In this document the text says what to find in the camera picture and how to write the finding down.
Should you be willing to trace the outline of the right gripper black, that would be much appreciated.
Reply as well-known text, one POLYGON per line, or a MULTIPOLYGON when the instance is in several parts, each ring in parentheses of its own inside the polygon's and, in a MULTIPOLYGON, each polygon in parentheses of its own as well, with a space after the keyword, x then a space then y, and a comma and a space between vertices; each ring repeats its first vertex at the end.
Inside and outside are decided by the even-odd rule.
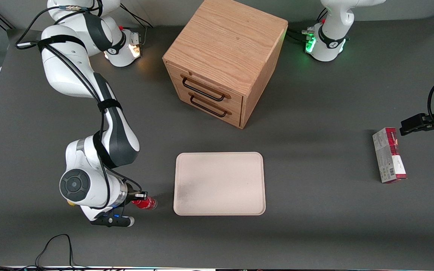
POLYGON ((125 205, 131 203, 134 200, 146 200, 148 198, 148 192, 140 192, 135 189, 130 183, 125 183, 127 187, 127 196, 125 199, 125 205))

